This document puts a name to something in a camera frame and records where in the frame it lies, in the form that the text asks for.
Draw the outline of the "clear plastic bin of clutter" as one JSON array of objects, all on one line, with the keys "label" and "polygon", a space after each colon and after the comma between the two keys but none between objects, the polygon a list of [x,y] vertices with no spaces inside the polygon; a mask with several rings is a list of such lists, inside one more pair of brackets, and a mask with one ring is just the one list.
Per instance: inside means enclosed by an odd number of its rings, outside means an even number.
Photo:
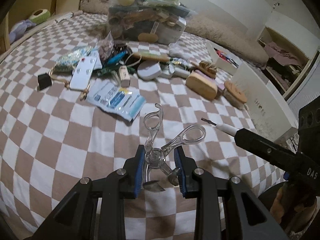
[{"label": "clear plastic bin of clutter", "polygon": [[108,26],[115,39],[169,45],[195,15],[166,0],[109,0]]}]

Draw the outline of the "large white storage box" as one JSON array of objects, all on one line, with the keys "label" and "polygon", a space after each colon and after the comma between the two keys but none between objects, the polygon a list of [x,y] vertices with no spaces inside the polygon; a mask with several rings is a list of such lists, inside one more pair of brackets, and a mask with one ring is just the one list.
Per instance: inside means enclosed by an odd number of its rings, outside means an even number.
[{"label": "large white storage box", "polygon": [[246,106],[258,134],[284,145],[298,131],[298,121],[271,81],[264,82],[246,62],[231,81],[247,97]]}]

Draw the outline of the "open closet with clothes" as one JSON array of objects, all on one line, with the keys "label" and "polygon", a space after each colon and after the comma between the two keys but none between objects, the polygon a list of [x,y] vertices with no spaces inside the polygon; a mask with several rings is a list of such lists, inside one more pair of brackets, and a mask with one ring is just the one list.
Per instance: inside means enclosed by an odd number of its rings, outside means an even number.
[{"label": "open closet with clothes", "polygon": [[258,43],[269,57],[264,73],[289,101],[317,68],[319,38],[291,18],[273,11]]}]

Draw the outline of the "round cork lid jar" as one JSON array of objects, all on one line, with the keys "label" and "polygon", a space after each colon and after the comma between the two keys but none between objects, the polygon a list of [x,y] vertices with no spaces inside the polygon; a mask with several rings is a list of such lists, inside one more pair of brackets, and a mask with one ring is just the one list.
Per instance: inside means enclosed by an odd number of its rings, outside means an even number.
[{"label": "round cork lid jar", "polygon": [[247,103],[247,97],[245,94],[231,81],[224,82],[223,96],[228,102],[239,110],[243,110]]}]

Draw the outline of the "small white tray of pens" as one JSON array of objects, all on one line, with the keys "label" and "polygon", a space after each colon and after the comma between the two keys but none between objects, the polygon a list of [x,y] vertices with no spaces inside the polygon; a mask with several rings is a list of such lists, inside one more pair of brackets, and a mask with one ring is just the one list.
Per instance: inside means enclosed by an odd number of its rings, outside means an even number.
[{"label": "small white tray of pens", "polygon": [[218,44],[208,41],[206,48],[212,63],[231,75],[234,75],[242,64],[242,59]]}]

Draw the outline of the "oval wooden box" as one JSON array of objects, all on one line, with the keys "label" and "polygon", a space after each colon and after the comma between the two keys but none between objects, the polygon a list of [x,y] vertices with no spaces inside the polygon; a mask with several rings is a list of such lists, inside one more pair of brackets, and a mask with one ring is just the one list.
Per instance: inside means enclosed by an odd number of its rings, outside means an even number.
[{"label": "oval wooden box", "polygon": [[192,72],[186,79],[185,85],[209,101],[213,101],[217,96],[217,85],[214,80],[203,75]]}]

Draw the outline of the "blue white medicine packet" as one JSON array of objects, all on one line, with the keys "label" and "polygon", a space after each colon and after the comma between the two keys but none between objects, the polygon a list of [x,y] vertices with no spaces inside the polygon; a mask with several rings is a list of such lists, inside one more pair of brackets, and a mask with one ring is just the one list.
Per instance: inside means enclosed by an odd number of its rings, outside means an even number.
[{"label": "blue white medicine packet", "polygon": [[135,120],[146,103],[137,91],[119,87],[110,80],[96,81],[86,100],[106,113],[116,114],[129,122]]}]

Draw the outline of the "beige duvet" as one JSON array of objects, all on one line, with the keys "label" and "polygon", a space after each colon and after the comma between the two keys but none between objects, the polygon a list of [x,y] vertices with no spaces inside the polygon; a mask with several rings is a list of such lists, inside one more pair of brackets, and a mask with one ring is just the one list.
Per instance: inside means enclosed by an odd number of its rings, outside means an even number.
[{"label": "beige duvet", "polygon": [[255,39],[203,14],[194,16],[185,31],[219,44],[260,69],[267,65],[268,54]]}]

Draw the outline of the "black binder clip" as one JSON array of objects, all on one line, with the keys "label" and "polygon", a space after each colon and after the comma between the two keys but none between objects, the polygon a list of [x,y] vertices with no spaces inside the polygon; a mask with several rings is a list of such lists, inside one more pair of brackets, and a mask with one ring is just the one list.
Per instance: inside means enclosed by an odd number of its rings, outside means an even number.
[{"label": "black binder clip", "polygon": [[37,90],[44,90],[52,85],[52,79],[48,73],[40,74],[37,76],[38,86]]}]

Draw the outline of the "white crumpled cloth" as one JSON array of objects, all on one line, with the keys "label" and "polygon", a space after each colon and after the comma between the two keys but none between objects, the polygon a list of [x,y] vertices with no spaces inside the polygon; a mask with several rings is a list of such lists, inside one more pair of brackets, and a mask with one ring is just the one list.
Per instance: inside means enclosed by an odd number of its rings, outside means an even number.
[{"label": "white crumpled cloth", "polygon": [[184,59],[186,61],[192,58],[190,53],[185,52],[178,43],[171,43],[168,46],[169,56]]}]

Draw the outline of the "purple plush toy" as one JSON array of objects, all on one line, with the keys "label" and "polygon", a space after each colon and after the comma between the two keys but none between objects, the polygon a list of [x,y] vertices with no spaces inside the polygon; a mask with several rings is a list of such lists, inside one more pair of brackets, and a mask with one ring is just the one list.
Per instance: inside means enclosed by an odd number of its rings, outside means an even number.
[{"label": "purple plush toy", "polygon": [[10,33],[9,33],[9,42],[10,44],[14,43],[15,41],[19,40],[24,33],[27,31],[28,28],[35,27],[36,24],[33,23],[31,20],[22,20],[16,23]]}]

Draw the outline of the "green avocado plush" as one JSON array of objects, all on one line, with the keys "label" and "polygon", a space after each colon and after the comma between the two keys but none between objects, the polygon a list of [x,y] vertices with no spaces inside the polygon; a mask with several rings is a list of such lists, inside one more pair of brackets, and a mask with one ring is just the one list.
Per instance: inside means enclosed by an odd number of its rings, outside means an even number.
[{"label": "green avocado plush", "polygon": [[51,13],[48,9],[39,9],[34,11],[31,16],[29,17],[29,20],[33,22],[34,24],[38,25],[46,20],[48,20],[51,17]]}]

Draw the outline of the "wooden shelf headboard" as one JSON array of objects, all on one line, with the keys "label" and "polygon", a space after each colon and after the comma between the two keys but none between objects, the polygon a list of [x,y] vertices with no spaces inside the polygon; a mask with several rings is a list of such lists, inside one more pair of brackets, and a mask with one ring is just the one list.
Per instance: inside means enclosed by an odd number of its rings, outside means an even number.
[{"label": "wooden shelf headboard", "polygon": [[47,9],[51,16],[79,10],[81,0],[16,0],[1,20],[1,54],[10,48],[9,31],[15,23],[26,20],[36,10]]}]

